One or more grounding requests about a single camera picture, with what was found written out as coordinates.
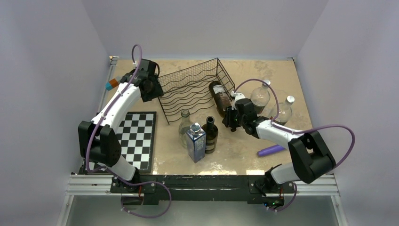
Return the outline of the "dark wine bottle Negroamaro label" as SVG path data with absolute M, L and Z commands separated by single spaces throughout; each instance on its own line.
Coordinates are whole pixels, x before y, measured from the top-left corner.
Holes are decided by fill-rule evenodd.
M 206 118 L 206 123 L 203 124 L 202 129 L 206 133 L 206 154 L 211 154 L 215 151 L 217 138 L 218 138 L 218 128 L 215 125 L 215 119 L 213 116 L 208 116 Z

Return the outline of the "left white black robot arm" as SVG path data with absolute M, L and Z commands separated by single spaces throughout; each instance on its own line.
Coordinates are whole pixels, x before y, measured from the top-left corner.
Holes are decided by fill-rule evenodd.
M 82 121 L 78 126 L 80 154 L 87 172 L 105 169 L 122 181 L 122 187 L 130 193 L 136 192 L 143 183 L 137 167 L 122 156 L 116 131 L 136 101 L 148 102 L 163 96 L 159 72 L 156 62 L 142 59 L 136 68 L 122 77 L 104 109 L 92 120 Z

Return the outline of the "olive wine bottle brown label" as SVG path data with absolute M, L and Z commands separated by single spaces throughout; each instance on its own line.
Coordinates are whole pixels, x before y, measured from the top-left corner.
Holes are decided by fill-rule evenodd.
M 231 100 L 228 93 L 219 81 L 212 81 L 208 88 L 212 98 L 215 101 L 216 109 L 219 115 L 224 118 L 227 108 L 231 107 Z

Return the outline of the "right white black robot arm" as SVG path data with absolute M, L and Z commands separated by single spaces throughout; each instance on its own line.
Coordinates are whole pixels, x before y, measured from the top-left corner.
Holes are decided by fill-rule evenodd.
M 300 132 L 258 116 L 248 98 L 235 101 L 226 109 L 222 120 L 232 132 L 242 127 L 257 139 L 269 140 L 287 149 L 291 162 L 270 168 L 257 188 L 262 193 L 278 191 L 286 182 L 312 183 L 336 166 L 336 161 L 321 134 L 317 131 Z

